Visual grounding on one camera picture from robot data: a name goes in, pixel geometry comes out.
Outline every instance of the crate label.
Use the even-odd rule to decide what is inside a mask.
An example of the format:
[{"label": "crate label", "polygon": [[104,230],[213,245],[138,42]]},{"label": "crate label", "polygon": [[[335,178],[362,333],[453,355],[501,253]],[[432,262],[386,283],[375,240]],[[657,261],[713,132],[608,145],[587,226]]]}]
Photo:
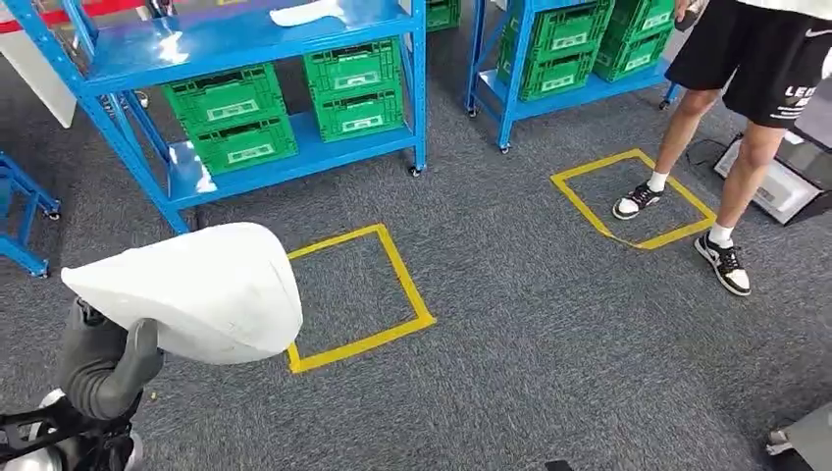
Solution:
[{"label": "crate label", "polygon": [[355,56],[339,57],[338,61],[339,62],[356,61],[358,59],[366,59],[368,57],[370,57],[370,54],[364,53],[364,54],[358,54],[358,55],[355,55]]},{"label": "crate label", "polygon": [[229,152],[229,163],[235,164],[237,162],[242,162],[243,160],[253,159],[255,157],[272,154],[274,152],[275,148],[272,147],[272,144],[263,144],[249,149],[238,150],[237,152]]},{"label": "crate label", "polygon": [[605,66],[608,66],[609,62],[610,62],[610,57],[609,57],[609,55],[607,55],[603,52],[598,52],[598,56],[596,57],[596,61],[604,64]]},{"label": "crate label", "polygon": [[234,105],[221,106],[219,108],[211,108],[206,113],[208,114],[208,121],[217,121],[231,116],[244,115],[245,113],[253,113],[259,111],[260,107],[257,102],[252,100],[241,101]]},{"label": "crate label", "polygon": [[357,76],[339,77],[336,78],[336,90],[343,88],[351,88],[353,86],[365,85],[367,83],[377,83],[382,81],[379,73],[376,71],[368,72],[366,74],[359,74]]},{"label": "crate label", "polygon": [[376,103],[376,100],[364,101],[362,103],[356,103],[354,105],[346,105],[346,109],[351,110],[353,108],[361,108],[362,106],[370,106],[370,105],[375,104],[375,103]]},{"label": "crate label", "polygon": [[547,80],[541,86],[541,91],[549,91],[555,88],[560,88],[561,86],[571,85],[575,83],[575,75],[556,78],[554,80]]},{"label": "crate label", "polygon": [[561,37],[551,42],[551,49],[549,50],[556,51],[557,49],[563,49],[564,47],[572,47],[577,46],[578,44],[584,44],[587,42],[589,38],[590,36],[585,32],[575,34],[574,36]]},{"label": "crate label", "polygon": [[358,131],[363,130],[365,128],[373,128],[375,126],[381,126],[385,123],[385,119],[382,115],[371,116],[370,118],[364,118],[363,120],[355,120],[355,121],[347,121],[340,125],[340,129],[344,132],[350,131]]},{"label": "crate label", "polygon": [[656,27],[659,25],[664,25],[665,23],[670,21],[670,12],[662,13],[661,15],[656,15],[654,17],[650,17],[645,20],[644,25],[642,26],[642,31],[645,29],[650,29],[651,27]]},{"label": "crate label", "polygon": [[624,67],[624,71],[626,72],[631,69],[635,69],[639,66],[643,66],[644,64],[650,61],[650,57],[652,57],[652,54],[645,54],[644,56],[633,59],[632,61],[627,63],[627,65]]}]

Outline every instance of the knee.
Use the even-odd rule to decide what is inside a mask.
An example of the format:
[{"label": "knee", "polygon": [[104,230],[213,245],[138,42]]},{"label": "knee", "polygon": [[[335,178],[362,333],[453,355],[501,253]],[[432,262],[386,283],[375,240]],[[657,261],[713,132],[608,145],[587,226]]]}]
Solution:
[{"label": "knee", "polygon": [[755,142],[743,139],[745,152],[740,152],[739,158],[747,167],[752,169],[767,167],[774,160],[774,154],[777,153],[778,146],[779,141],[775,144],[773,142]]},{"label": "knee", "polygon": [[679,112],[690,116],[701,116],[713,106],[721,90],[688,90],[679,104]]},{"label": "knee", "polygon": [[749,125],[740,149],[743,163],[754,169],[768,166],[774,160],[784,133],[779,129]]}]

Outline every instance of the shoe sole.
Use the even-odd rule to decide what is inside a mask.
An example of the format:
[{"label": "shoe sole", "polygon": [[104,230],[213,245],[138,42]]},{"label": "shoe sole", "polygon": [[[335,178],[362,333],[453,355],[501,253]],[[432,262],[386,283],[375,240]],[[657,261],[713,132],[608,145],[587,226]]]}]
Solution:
[{"label": "shoe sole", "polygon": [[612,207],[612,215],[615,216],[615,219],[619,219],[621,221],[629,221],[629,220],[635,218],[636,216],[638,216],[639,213],[641,213],[641,211],[636,211],[635,213],[633,213],[629,216],[621,214],[621,213],[618,212],[618,209],[617,209],[619,202],[620,201],[616,201],[615,206]]},{"label": "shoe sole", "polygon": [[694,248],[697,250],[697,252],[700,253],[700,255],[705,260],[707,260],[707,263],[709,263],[711,268],[713,268],[713,274],[716,275],[716,279],[719,280],[719,282],[725,287],[725,289],[728,289],[731,292],[731,294],[735,294],[740,297],[746,297],[749,294],[751,294],[752,292],[750,289],[747,292],[737,291],[734,287],[728,285],[728,283],[722,279],[722,277],[719,275],[719,270],[716,268],[716,261],[710,256],[710,253],[708,253],[707,248],[703,247],[700,244],[700,239],[700,237],[697,237],[696,240],[694,240]]},{"label": "shoe sole", "polygon": [[[647,206],[645,206],[645,209],[648,209],[648,208],[649,208],[649,207],[651,207],[653,204],[657,203],[659,199],[660,199],[660,198],[654,199],[653,201],[651,201],[650,203],[648,203],[648,204],[647,204]],[[631,219],[635,218],[636,216],[638,216],[638,215],[639,215],[639,213],[641,213],[642,211],[644,211],[644,209],[640,209],[640,210],[636,211],[635,213],[633,213],[633,214],[631,214],[631,215],[629,215],[629,216],[628,216],[628,215],[626,215],[626,214],[621,214],[621,213],[619,213],[619,212],[618,212],[618,209],[617,209],[617,208],[618,208],[618,203],[620,203],[620,202],[621,202],[621,200],[619,199],[619,200],[618,200],[618,201],[616,201],[616,202],[615,202],[615,204],[612,206],[612,215],[613,215],[613,216],[615,216],[615,218],[616,218],[616,219],[620,219],[621,221],[629,221],[629,220],[631,220]]]}]

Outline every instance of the yellow floor tape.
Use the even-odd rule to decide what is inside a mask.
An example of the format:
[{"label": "yellow floor tape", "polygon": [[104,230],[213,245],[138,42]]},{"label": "yellow floor tape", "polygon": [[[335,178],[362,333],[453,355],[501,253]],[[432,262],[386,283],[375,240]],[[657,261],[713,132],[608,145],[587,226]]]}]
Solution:
[{"label": "yellow floor tape", "polygon": [[697,208],[703,215],[704,219],[701,221],[689,224],[687,226],[683,226],[679,229],[675,229],[669,233],[658,235],[653,237],[649,240],[645,240],[643,242],[632,242],[629,240],[625,240],[615,234],[596,216],[595,213],[589,208],[589,206],[584,203],[583,200],[569,187],[567,184],[567,180],[577,177],[579,175],[583,175],[600,168],[606,167],[608,165],[615,164],[625,159],[639,159],[644,162],[645,165],[648,167],[655,168],[655,163],[642,152],[641,149],[632,149],[628,150],[627,152],[622,152],[620,154],[611,155],[609,157],[604,157],[603,159],[596,160],[595,162],[590,162],[588,164],[581,165],[579,167],[575,167],[573,169],[566,170],[559,174],[554,174],[551,176],[551,181],[557,186],[560,191],[566,195],[566,198],[578,208],[578,211],[587,218],[587,221],[593,225],[596,230],[614,240],[618,240],[619,242],[626,243],[631,247],[635,248],[642,248],[645,250],[653,250],[655,248],[659,248],[662,245],[668,244],[674,240],[678,240],[683,237],[687,237],[698,232],[704,231],[705,229],[709,228],[714,221],[716,221],[716,215],[713,214],[713,211],[710,210],[704,203],[702,203],[698,198],[694,196],[687,188],[682,186],[676,179],[670,177],[667,179],[667,182],[670,183],[670,186],[673,187],[679,194],[682,195],[689,203],[691,203],[695,208]]},{"label": "yellow floor tape", "polygon": [[416,286],[413,284],[413,280],[407,272],[407,267],[405,267],[404,262],[401,261],[398,249],[395,248],[392,237],[390,237],[388,229],[383,224],[374,224],[372,226],[353,231],[349,234],[338,235],[336,237],[328,238],[326,240],[313,243],[312,245],[299,248],[290,253],[288,258],[289,260],[294,260],[312,252],[371,234],[378,235],[379,240],[382,243],[382,247],[392,264],[393,271],[395,272],[401,287],[404,289],[407,299],[410,301],[413,312],[416,314],[416,318],[403,324],[399,324],[391,329],[373,334],[370,337],[356,340],[331,350],[315,353],[314,355],[310,355],[305,358],[300,357],[300,353],[297,351],[297,344],[293,342],[286,351],[288,354],[288,368],[292,373],[302,373],[344,358],[349,358],[350,356],[357,355],[389,341],[400,339],[408,334],[412,334],[416,331],[432,326],[437,322],[434,316],[428,312],[428,308],[425,306],[425,301],[422,300],[419,290],[416,289]]}]

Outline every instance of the black shorts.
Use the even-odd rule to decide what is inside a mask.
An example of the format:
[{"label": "black shorts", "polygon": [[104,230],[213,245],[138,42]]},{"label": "black shorts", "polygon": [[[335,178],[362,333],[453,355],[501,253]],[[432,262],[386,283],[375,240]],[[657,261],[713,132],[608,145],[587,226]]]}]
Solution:
[{"label": "black shorts", "polygon": [[830,48],[830,21],[711,0],[667,78],[713,90],[733,74],[723,96],[729,109],[757,125],[789,128],[820,82]]}]

